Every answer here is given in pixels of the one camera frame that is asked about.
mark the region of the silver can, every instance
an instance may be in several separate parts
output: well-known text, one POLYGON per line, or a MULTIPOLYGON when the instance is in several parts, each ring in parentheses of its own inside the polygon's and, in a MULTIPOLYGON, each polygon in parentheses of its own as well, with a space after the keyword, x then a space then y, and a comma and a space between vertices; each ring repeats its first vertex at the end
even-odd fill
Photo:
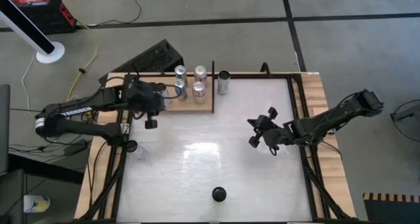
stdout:
POLYGON ((196 104, 205 103, 205 85, 201 81, 196 81, 192 84, 192 94, 196 104))
POLYGON ((188 86, 188 79, 186 77, 186 68, 185 66, 177 66, 175 67, 175 75, 177 79, 182 79, 185 82, 185 86, 188 86))
POLYGON ((217 93, 225 95, 229 89, 230 74, 226 70, 219 72, 217 77, 217 93))
POLYGON ((204 66, 196 66, 194 69, 194 79, 203 82, 207 86, 207 70, 204 66))
POLYGON ((165 109, 169 108, 172 105, 172 99, 168 99, 169 92, 168 92, 168 89, 166 88, 166 85, 163 83, 158 83, 157 91, 163 97, 163 104, 165 105, 165 109))
POLYGON ((180 101, 185 101, 187 99, 185 81, 177 79, 175 80, 175 86, 175 92, 179 95, 178 99, 180 101))

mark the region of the white container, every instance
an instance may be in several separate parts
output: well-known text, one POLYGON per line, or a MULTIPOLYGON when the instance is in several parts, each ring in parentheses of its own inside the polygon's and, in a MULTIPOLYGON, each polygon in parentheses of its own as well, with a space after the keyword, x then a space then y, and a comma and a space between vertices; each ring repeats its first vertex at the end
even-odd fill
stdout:
POLYGON ((134 154, 139 160, 142 160, 146 158, 147 150, 141 145, 137 144, 137 150, 134 152, 134 154))
POLYGON ((24 213, 40 213, 45 212, 50 207, 51 200, 48 196, 41 195, 25 195, 24 196, 24 213))

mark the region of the yellow cable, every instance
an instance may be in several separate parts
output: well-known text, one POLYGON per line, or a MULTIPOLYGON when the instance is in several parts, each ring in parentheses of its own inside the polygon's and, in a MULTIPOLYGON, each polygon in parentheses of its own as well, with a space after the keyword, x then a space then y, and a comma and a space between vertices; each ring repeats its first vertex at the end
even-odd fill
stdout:
MULTIPOLYGON (((76 5, 74 4, 74 2, 72 0, 67 0, 70 5, 72 6, 73 11, 76 13, 76 15, 79 16, 79 12, 76 9, 76 5)), ((91 34, 90 28, 88 26, 86 26, 84 23, 82 23, 82 21, 80 21, 80 19, 78 18, 77 21, 86 29, 88 30, 88 33, 91 34)), ((88 68, 91 63, 93 62, 93 60, 96 58, 96 55, 98 54, 98 42, 96 40, 96 38, 93 36, 93 34, 91 35, 92 40, 94 42, 94 53, 92 55, 92 58, 86 63, 86 65, 84 65, 83 69, 85 70, 86 68, 88 68)), ((67 96, 67 100, 70 100, 73 94, 73 91, 81 77, 82 73, 79 72, 78 75, 76 76, 76 78, 74 79, 74 82, 72 84, 72 86, 70 87, 70 91, 68 92, 68 96, 67 96)))

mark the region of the black box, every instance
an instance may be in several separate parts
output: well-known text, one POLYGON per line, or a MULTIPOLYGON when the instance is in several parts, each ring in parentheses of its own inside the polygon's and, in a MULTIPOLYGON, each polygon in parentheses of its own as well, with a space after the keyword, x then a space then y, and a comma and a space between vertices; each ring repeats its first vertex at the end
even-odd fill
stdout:
POLYGON ((62 0, 11 0, 38 29, 47 34, 75 31, 76 19, 62 0))
MULTIPOLYGON (((184 59, 164 39, 111 72, 174 72, 179 65, 184 65, 184 59)), ((107 78, 102 76, 99 83, 105 86, 107 78)))

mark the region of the wooden tray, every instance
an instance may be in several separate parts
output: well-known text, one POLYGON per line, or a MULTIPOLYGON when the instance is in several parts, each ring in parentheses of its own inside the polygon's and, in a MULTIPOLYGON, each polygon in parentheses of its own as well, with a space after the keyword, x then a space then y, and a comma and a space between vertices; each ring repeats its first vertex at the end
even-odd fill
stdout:
MULTIPOLYGON (((194 102, 194 96, 192 95, 192 84, 195 82, 193 76, 189 76, 188 86, 186 87, 186 94, 188 98, 185 101, 180 101, 178 99, 172 99, 172 105, 166 110, 170 112, 192 112, 192 111, 213 111, 213 80, 211 75, 207 75, 207 86, 205 87, 205 103, 196 104, 194 102)), ((144 82, 155 82, 155 83, 164 83, 167 85, 173 85, 175 83, 176 77, 141 77, 141 81, 144 82)), ((170 97, 174 97, 177 94, 175 93, 174 87, 168 87, 168 92, 170 97)))

